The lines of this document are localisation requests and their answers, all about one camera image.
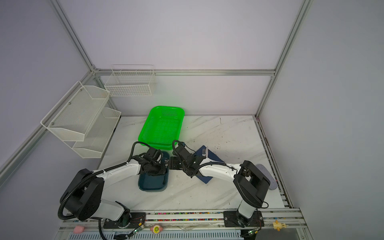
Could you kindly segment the yellow duck toy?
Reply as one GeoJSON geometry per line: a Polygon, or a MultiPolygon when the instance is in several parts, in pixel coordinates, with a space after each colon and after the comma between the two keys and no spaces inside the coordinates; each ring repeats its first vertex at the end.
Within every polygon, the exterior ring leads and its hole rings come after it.
{"type": "Polygon", "coordinates": [[[274,230],[277,230],[278,232],[281,231],[282,229],[286,229],[287,228],[287,225],[285,223],[281,223],[279,222],[278,220],[275,220],[273,222],[273,227],[274,227],[274,230]]]}

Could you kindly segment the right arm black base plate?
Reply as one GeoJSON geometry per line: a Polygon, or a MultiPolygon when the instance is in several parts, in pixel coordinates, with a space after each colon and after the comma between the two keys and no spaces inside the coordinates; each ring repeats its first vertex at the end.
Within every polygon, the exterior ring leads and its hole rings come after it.
{"type": "Polygon", "coordinates": [[[254,211],[250,218],[246,218],[238,211],[224,211],[224,224],[225,227],[264,227],[264,218],[262,212],[254,211]]]}

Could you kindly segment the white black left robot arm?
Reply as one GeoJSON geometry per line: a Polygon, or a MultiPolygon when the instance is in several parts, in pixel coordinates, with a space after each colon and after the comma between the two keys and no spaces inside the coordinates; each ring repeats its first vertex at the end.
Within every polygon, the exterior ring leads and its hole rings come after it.
{"type": "Polygon", "coordinates": [[[80,170],[60,198],[58,218],[60,220],[90,218],[118,221],[129,212],[124,205],[103,199],[103,192],[112,185],[139,174],[163,176],[168,173],[164,160],[149,161],[134,156],[129,162],[103,169],[80,170]]]}

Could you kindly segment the dark teal plastic tray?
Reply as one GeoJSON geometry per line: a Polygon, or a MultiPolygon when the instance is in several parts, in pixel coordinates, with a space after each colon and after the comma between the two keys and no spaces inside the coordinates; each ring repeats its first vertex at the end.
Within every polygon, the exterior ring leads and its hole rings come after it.
{"type": "Polygon", "coordinates": [[[162,151],[161,164],[166,167],[164,175],[150,176],[148,173],[139,174],[138,186],[143,192],[162,192],[167,188],[169,179],[169,166],[168,161],[170,155],[162,151]]]}

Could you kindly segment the pink toy on rail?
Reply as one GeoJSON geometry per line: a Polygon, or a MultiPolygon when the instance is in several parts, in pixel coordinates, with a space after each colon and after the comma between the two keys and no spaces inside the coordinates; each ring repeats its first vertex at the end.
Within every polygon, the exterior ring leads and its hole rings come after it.
{"type": "Polygon", "coordinates": [[[76,226],[73,230],[73,234],[81,234],[85,230],[84,226],[76,226]]]}

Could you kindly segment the aluminium frame post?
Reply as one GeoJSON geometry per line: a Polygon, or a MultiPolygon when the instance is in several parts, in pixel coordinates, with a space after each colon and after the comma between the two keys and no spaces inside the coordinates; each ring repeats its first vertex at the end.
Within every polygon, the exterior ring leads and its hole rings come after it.
{"type": "Polygon", "coordinates": [[[87,66],[89,72],[92,75],[96,75],[96,67],[92,63],[88,53],[86,52],[85,47],[81,43],[80,38],[78,37],[75,28],[71,24],[70,18],[68,17],[64,7],[62,6],[61,2],[58,0],[48,0],[49,4],[51,5],[55,15],[57,16],[59,22],[63,26],[65,32],[70,38],[70,41],[74,45],[76,51],[80,55],[81,59],[87,66]]]}

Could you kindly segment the green plastic perforated basket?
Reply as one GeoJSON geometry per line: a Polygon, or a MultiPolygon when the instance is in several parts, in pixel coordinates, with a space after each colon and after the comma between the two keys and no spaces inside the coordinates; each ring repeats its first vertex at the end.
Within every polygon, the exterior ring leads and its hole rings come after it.
{"type": "Polygon", "coordinates": [[[171,150],[174,140],[178,140],[185,117],[179,107],[157,106],[151,109],[138,141],[160,150],[171,150]]]}

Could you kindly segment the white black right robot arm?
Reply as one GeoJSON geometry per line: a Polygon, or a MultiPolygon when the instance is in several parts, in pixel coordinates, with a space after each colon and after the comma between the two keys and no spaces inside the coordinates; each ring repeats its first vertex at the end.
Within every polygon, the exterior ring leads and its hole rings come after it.
{"type": "Polygon", "coordinates": [[[192,155],[187,160],[171,157],[169,165],[172,170],[182,170],[191,178],[212,177],[232,182],[242,198],[235,213],[235,225],[244,228],[249,226],[252,220],[258,219],[254,213],[263,207],[271,181],[252,162],[227,164],[207,157],[192,155]]]}

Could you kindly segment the yellow pink round toy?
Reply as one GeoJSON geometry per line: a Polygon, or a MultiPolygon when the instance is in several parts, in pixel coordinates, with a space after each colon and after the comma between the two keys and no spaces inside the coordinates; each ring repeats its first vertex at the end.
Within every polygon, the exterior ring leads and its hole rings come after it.
{"type": "Polygon", "coordinates": [[[163,231],[163,227],[160,225],[153,225],[150,227],[150,230],[153,234],[159,234],[160,232],[163,231]]]}

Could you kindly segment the aluminium front rail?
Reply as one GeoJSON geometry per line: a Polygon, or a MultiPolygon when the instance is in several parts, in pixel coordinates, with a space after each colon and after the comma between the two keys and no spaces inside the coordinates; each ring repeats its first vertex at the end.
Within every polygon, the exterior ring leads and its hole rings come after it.
{"type": "Polygon", "coordinates": [[[147,211],[144,225],[136,229],[104,229],[105,221],[64,221],[56,240],[311,240],[309,227],[299,209],[264,209],[264,227],[225,227],[223,212],[228,210],[147,211]],[[274,230],[278,220],[287,225],[274,230]],[[150,227],[160,225],[163,231],[153,234],[150,227]],[[84,226],[81,234],[73,234],[84,226]]]}

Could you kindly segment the white mesh wall shelf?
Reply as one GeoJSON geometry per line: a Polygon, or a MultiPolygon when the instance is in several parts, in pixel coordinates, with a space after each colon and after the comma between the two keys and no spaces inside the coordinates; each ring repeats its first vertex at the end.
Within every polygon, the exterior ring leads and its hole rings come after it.
{"type": "Polygon", "coordinates": [[[121,118],[108,107],[110,92],[75,83],[41,125],[83,159],[101,159],[121,118]]]}

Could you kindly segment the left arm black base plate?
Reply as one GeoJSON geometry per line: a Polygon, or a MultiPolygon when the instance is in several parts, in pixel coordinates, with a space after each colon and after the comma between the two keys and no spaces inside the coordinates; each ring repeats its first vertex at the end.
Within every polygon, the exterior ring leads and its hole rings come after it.
{"type": "Polygon", "coordinates": [[[136,229],[140,225],[144,225],[146,220],[145,212],[130,212],[129,214],[124,214],[117,221],[112,221],[107,219],[104,222],[104,229],[136,229]]]}

